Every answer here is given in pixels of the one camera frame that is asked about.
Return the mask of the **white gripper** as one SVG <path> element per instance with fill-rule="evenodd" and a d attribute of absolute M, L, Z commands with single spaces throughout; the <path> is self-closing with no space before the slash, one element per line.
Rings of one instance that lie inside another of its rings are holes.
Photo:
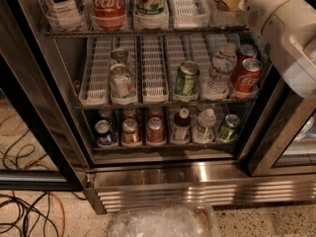
<path fill-rule="evenodd" d="M 245 10 L 246 25 L 258 36 L 266 35 L 268 25 L 272 22 L 273 16 L 278 16 L 278 26 L 285 26 L 290 35 L 296 38 L 303 36 L 302 27 L 298 20 L 296 6 L 301 0 L 221 0 L 231 12 Z"/>

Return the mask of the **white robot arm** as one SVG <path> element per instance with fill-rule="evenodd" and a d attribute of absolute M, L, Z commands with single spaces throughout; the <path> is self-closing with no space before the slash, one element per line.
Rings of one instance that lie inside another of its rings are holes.
<path fill-rule="evenodd" d="M 300 97 L 316 97 L 316 10 L 305 0 L 220 0 L 270 45 L 270 59 Z"/>

